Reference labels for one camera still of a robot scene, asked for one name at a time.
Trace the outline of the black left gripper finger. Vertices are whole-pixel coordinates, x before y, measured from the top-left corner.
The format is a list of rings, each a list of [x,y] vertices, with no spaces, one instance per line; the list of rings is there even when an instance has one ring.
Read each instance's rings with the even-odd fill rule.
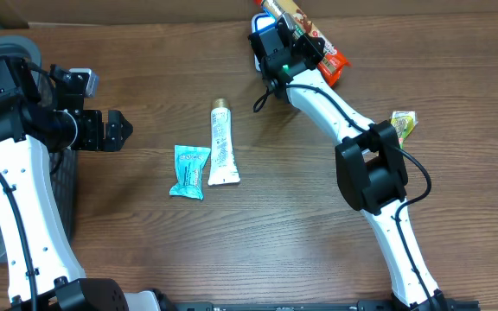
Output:
[[[108,111],[108,120],[105,128],[115,130],[132,130],[133,125],[124,117],[123,113],[118,110]]]
[[[107,124],[105,126],[104,151],[120,151],[132,133],[132,125]]]

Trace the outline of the orange spaghetti packet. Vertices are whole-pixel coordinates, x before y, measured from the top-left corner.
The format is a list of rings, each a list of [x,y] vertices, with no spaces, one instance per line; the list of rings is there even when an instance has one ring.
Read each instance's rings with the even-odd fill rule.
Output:
[[[253,0],[264,12],[276,21],[287,13],[295,22],[295,39],[301,35],[324,39],[324,57],[317,65],[329,86],[334,86],[342,75],[342,69],[349,66],[348,59],[335,47],[322,31],[310,20],[294,0]]]

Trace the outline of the teal snack packet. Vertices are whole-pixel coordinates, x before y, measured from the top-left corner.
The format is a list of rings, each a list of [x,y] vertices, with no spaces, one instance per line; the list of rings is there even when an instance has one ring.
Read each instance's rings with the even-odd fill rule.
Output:
[[[170,196],[203,200],[202,173],[211,149],[208,147],[175,146],[175,172],[177,183],[169,190]]]

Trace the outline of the white tube with gold cap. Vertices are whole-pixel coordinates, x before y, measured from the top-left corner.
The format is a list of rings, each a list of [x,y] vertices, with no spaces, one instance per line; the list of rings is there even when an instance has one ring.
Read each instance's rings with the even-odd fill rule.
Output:
[[[211,109],[211,168],[207,184],[219,186],[240,183],[233,153],[232,113],[224,98],[217,98]]]

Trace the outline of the green tea packet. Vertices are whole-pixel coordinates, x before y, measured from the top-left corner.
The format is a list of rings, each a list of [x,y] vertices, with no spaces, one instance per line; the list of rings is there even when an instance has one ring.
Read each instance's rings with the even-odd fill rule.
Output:
[[[395,128],[400,147],[409,137],[418,124],[418,117],[415,111],[394,111],[390,118],[391,125]]]

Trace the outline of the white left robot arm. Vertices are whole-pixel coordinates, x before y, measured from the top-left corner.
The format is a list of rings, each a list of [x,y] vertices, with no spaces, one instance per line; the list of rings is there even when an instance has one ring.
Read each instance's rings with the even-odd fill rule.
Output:
[[[89,278],[64,232],[50,156],[65,150],[115,152],[132,134],[120,111],[84,106],[98,86],[88,68],[41,70],[0,56],[0,229],[15,310],[161,310],[154,289],[126,293]]]

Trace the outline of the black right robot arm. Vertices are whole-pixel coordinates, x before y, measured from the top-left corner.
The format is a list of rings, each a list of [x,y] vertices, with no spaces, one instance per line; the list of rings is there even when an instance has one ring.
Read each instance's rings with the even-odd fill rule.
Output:
[[[328,85],[318,69],[324,39],[297,35],[288,16],[253,31],[248,41],[266,93],[305,113],[333,140],[337,186],[372,227],[389,270],[394,308],[444,310],[444,295],[427,269],[409,218],[405,162],[415,159],[400,147],[395,128],[389,121],[363,117]]]

